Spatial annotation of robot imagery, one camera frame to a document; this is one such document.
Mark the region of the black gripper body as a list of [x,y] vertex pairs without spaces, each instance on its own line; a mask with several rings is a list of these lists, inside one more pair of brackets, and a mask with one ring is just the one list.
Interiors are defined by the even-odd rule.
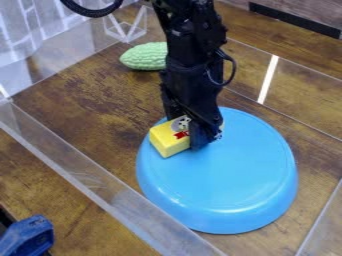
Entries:
[[166,69],[161,73],[161,90],[179,104],[183,115],[191,120],[219,127],[223,118],[217,104],[222,88],[209,78],[206,65],[197,64],[186,67],[174,58],[166,58]]

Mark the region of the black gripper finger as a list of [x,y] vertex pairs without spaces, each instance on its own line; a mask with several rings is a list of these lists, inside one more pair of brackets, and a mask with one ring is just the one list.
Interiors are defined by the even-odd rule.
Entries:
[[162,95],[163,108],[166,117],[169,120],[173,120],[183,115],[183,110],[177,103],[177,101],[170,98],[166,94]]
[[209,123],[202,123],[198,120],[191,120],[189,124],[189,132],[190,147],[193,150],[199,150],[218,139],[219,127]]

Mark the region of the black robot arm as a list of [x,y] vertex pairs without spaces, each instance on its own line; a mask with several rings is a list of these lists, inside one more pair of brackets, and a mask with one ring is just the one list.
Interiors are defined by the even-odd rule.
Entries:
[[190,147],[217,140],[223,117],[217,104],[223,82],[227,29],[213,0],[151,0],[166,40],[161,90],[166,115],[190,117]]

